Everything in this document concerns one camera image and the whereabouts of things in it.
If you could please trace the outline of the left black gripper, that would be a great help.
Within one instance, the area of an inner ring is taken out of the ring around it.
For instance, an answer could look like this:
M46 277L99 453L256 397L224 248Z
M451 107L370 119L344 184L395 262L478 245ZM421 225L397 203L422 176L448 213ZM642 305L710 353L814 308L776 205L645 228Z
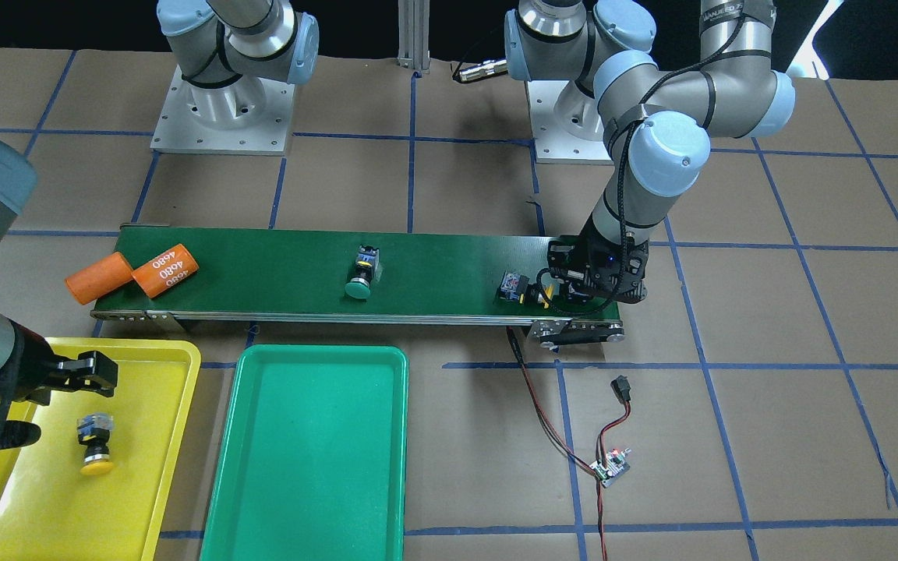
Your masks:
M611 242L589 219L578 237L553 239L546 247L546 268L558 281L556 296L563 303L587 305L594 298L639 303L646 298L645 267L649 243Z

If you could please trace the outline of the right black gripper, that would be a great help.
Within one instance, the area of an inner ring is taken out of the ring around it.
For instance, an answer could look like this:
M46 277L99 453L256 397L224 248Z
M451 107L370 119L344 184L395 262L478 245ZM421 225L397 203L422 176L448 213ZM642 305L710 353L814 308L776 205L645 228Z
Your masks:
M11 344L0 349L0 451L35 444L41 429L25 420L8 420L15 402L48 405L54 391L89 391L113 397L118 363L102 351L85 351L78 358L57 355L39 335L11 327Z

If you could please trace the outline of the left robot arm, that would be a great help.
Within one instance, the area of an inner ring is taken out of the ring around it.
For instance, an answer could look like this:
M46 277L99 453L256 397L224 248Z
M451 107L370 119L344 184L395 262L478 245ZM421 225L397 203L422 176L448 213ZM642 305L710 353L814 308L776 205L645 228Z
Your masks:
M508 72L563 79L596 104L614 171L571 246L549 249L553 301L577 315L596 298L646 295L649 238L701 174L712 139L766 137L794 113L791 79L771 68L772 1L703 1L701 60L660 70L656 21L635 1L521 1L504 20Z

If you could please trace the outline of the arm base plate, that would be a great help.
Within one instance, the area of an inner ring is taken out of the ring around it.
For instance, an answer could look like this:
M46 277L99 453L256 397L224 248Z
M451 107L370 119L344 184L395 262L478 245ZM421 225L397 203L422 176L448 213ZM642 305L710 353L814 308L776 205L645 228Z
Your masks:
M565 79L528 82L536 161L545 164L612 164L603 142L596 101Z
M172 75L150 148L182 155L282 157L292 131L295 85L242 76L220 89L204 89Z

